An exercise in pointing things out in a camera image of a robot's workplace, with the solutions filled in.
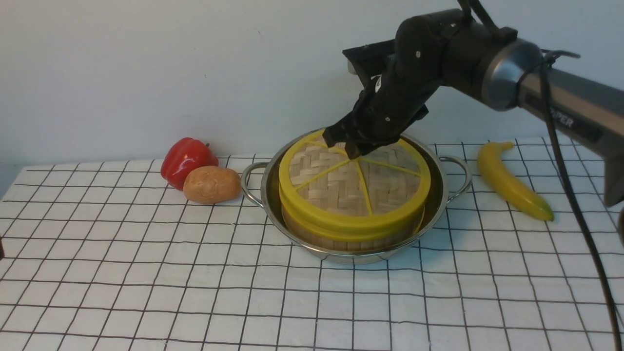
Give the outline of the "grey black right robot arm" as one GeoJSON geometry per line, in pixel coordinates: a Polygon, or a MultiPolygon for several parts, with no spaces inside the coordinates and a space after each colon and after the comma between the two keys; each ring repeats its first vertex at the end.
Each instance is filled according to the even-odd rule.
{"type": "Polygon", "coordinates": [[[604,160],[604,203],[623,201],[623,92],[553,69],[567,51],[546,51],[497,27],[479,6],[404,20],[395,38],[345,50],[363,83],[352,111],[323,133],[349,158],[398,142],[424,118],[441,86],[495,111],[519,107],[604,160]]]}

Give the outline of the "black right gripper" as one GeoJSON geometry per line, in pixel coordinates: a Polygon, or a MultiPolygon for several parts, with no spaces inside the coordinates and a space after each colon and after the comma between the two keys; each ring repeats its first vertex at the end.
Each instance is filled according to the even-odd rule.
{"type": "Polygon", "coordinates": [[[326,146],[345,143],[347,157],[354,160],[393,143],[443,83],[441,65],[449,42],[443,30],[461,19],[460,14],[423,14],[404,20],[395,35],[393,58],[353,110],[325,128],[326,146]]]}

